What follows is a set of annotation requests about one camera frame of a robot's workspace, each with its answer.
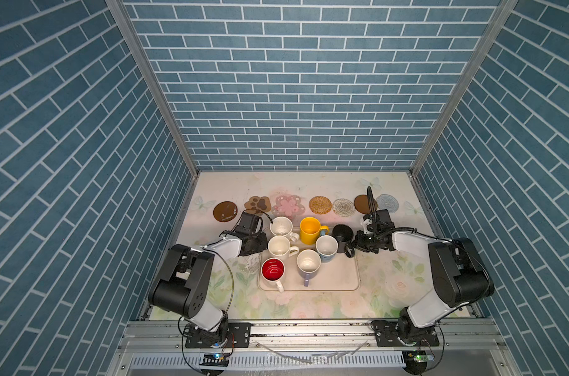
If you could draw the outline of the brown paw shaped coaster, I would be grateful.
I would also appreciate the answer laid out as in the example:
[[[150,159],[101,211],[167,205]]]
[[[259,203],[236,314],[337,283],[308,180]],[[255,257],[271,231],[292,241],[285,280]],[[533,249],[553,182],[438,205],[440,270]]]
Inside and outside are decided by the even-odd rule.
[[[251,196],[244,204],[245,212],[250,214],[257,214],[272,210],[270,198],[267,196]]]

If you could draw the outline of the light blue woven coaster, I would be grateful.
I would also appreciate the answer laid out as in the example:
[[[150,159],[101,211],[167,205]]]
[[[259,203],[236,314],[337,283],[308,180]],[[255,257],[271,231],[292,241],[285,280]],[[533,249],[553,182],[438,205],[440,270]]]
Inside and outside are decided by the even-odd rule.
[[[395,213],[400,207],[398,200],[390,194],[380,194],[376,201],[380,210],[388,210],[389,213]]]

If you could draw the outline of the dark brown glossy round coaster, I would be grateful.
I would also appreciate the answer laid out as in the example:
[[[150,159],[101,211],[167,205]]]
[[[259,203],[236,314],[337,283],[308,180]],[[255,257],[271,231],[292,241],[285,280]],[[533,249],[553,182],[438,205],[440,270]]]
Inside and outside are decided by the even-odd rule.
[[[212,215],[218,222],[230,222],[238,215],[238,207],[232,201],[222,201],[215,206]]]

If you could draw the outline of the brown wooden round coaster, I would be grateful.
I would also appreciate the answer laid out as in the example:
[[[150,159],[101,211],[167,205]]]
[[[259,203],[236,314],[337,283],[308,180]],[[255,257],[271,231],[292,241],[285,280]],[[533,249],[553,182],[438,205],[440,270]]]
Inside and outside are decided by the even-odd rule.
[[[361,194],[355,197],[353,204],[356,210],[363,215],[367,215],[378,210],[377,201],[367,194]]]

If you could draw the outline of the black mug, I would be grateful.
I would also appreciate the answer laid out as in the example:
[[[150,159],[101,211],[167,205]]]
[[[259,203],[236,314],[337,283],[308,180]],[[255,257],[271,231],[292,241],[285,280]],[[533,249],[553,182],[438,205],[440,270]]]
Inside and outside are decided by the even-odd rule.
[[[349,226],[344,224],[335,225],[331,235],[337,241],[338,254],[344,254],[350,259],[355,257],[355,250],[353,249],[354,232]]]

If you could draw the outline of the pink flower coaster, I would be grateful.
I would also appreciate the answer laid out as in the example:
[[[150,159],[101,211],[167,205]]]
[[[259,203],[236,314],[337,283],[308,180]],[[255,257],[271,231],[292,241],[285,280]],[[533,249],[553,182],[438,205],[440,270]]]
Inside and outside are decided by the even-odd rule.
[[[289,219],[301,216],[305,211],[306,208],[302,204],[301,197],[287,194],[277,196],[272,208],[275,216],[284,216]]]

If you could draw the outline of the beige serving tray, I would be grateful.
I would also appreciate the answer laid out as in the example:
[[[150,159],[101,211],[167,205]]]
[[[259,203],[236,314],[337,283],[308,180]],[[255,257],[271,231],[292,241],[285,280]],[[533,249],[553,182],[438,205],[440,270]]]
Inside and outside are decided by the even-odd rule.
[[[303,244],[302,241],[291,242],[292,245],[300,248],[300,252],[306,249],[316,251],[315,244]],[[355,291],[360,287],[359,271],[356,260],[348,258],[344,254],[338,254],[329,263],[321,263],[320,271],[314,277],[308,288],[303,286],[303,279],[300,277],[296,259],[297,256],[290,257],[283,261],[285,266],[285,274],[282,279],[284,292],[291,291]],[[273,258],[270,253],[265,250],[262,253],[260,268],[258,272],[258,285],[264,291],[278,291],[275,287],[270,286],[262,279],[261,266],[267,260]]]

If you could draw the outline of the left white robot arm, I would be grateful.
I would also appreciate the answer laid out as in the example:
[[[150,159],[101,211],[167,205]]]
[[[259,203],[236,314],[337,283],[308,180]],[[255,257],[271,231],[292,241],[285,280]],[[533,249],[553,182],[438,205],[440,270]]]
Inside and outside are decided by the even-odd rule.
[[[148,293],[148,302],[178,313],[195,327],[210,333],[226,325],[227,312],[207,301],[213,263],[218,259],[247,257],[267,249],[264,219],[273,222],[265,211],[244,211],[232,230],[223,231],[208,244],[189,247],[175,244],[167,250]]]

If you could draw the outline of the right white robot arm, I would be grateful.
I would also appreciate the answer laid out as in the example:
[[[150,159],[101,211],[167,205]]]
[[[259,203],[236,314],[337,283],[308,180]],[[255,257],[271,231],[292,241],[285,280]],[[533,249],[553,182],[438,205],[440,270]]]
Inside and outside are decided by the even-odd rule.
[[[353,247],[376,253],[402,252],[428,258],[433,286],[418,302],[403,308],[399,332],[430,329],[441,319],[494,294],[482,258],[469,238],[445,239],[397,227],[386,209],[363,216]]]

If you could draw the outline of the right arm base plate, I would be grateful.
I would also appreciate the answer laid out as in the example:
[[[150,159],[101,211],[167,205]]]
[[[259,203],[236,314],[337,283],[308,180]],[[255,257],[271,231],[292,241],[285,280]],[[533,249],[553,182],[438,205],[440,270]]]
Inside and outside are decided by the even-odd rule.
[[[385,320],[374,320],[370,323],[369,327],[375,333],[375,340],[378,347],[435,347],[440,345],[435,326],[418,328],[404,318],[396,323]]]

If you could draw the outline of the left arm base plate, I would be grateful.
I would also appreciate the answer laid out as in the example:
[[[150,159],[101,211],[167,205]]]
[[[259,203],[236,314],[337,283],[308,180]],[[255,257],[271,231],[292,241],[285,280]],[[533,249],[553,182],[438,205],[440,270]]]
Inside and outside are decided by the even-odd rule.
[[[223,322],[215,332],[202,330],[193,324],[184,328],[184,347],[187,349],[248,348],[252,325],[248,322]]]

